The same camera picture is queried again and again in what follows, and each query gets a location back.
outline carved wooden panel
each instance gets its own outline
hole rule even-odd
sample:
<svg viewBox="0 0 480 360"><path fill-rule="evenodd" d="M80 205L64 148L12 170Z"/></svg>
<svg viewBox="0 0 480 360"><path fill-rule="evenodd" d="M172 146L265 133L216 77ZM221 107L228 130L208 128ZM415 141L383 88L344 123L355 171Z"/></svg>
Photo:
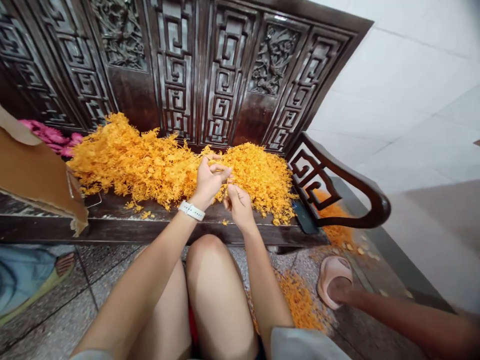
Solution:
<svg viewBox="0 0 480 360"><path fill-rule="evenodd" d="M202 144L227 148L234 133L234 117L250 65L259 13L219 1L211 5L211 42L207 106Z"/></svg>
<svg viewBox="0 0 480 360"><path fill-rule="evenodd" d="M299 38L298 31L279 24L267 24L265 38L260 43L251 73L248 91L273 96L279 93Z"/></svg>
<svg viewBox="0 0 480 360"><path fill-rule="evenodd" d="M80 9L73 0L36 0L30 2L38 9L39 24L47 39L51 55L63 63L68 88L88 130L105 123L105 115L114 109L109 101L108 84L103 76L98 51L86 32Z"/></svg>
<svg viewBox="0 0 480 360"><path fill-rule="evenodd" d="M17 9L5 0L0 0L0 59L5 77L36 110L40 120L54 127L83 129L50 82Z"/></svg>
<svg viewBox="0 0 480 360"><path fill-rule="evenodd" d="M139 12L134 0L90 0L108 64L147 70Z"/></svg>
<svg viewBox="0 0 480 360"><path fill-rule="evenodd" d="M17 117L92 131L121 111L197 152L279 154L372 24L304 0L0 0L0 16Z"/></svg>
<svg viewBox="0 0 480 360"><path fill-rule="evenodd" d="M254 62L245 74L248 87L238 112L232 145L260 145L288 85L309 26L265 13L254 48Z"/></svg>
<svg viewBox="0 0 480 360"><path fill-rule="evenodd" d="M298 133L327 74L354 34L334 28L315 27L308 36L287 89L263 138L267 150L282 153Z"/></svg>
<svg viewBox="0 0 480 360"><path fill-rule="evenodd" d="M149 9L156 91L160 99L164 135L196 143L194 120L195 43L194 0L151 0Z"/></svg>

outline cardboard flap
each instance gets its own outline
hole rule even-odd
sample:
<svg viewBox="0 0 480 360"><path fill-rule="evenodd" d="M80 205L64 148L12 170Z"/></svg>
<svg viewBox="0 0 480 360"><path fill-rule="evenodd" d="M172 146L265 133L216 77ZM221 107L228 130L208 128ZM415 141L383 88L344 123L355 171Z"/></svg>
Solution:
<svg viewBox="0 0 480 360"><path fill-rule="evenodd" d="M1 107L0 124L0 192L72 218L78 236L88 224L88 210L70 168Z"/></svg>
<svg viewBox="0 0 480 360"><path fill-rule="evenodd" d="M35 146L42 142L42 140L32 134L32 132L25 125L10 115L1 105L0 127L5 129L12 138L22 144Z"/></svg>

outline knee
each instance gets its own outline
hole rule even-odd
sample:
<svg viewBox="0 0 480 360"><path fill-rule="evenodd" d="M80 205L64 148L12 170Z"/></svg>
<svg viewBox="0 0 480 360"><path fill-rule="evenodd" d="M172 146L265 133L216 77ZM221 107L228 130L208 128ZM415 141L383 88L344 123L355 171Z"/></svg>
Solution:
<svg viewBox="0 0 480 360"><path fill-rule="evenodd" d="M217 236L212 234L203 235L198 238L188 249L187 259L189 257L204 257L208 254L214 254L225 248L224 243Z"/></svg>
<svg viewBox="0 0 480 360"><path fill-rule="evenodd" d="M222 257L225 251L228 252L229 250L217 236L212 234L203 235L188 249L188 254L186 255L187 271L200 260L205 261L209 259L209 261L215 261L215 259Z"/></svg>

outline pink slipper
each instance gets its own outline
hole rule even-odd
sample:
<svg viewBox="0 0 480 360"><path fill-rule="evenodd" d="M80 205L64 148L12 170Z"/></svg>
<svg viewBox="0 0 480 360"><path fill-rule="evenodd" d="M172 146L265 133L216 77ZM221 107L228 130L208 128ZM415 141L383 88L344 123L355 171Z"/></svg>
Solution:
<svg viewBox="0 0 480 360"><path fill-rule="evenodd" d="M347 278L352 284L354 283L352 267L349 262L340 256L326 257L321 263L316 290L323 302L332 310L337 310L341 305L330 298L327 289L332 280L339 277Z"/></svg>

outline watch strap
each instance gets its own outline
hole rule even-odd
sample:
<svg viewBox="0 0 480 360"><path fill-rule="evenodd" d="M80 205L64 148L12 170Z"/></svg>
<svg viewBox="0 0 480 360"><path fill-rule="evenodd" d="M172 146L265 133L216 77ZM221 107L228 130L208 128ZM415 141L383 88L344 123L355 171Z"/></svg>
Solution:
<svg viewBox="0 0 480 360"><path fill-rule="evenodd" d="M181 202L178 210L183 211L185 214L198 221L202 221L205 216L205 213L202 210L198 209L195 205L186 202L185 200Z"/></svg>

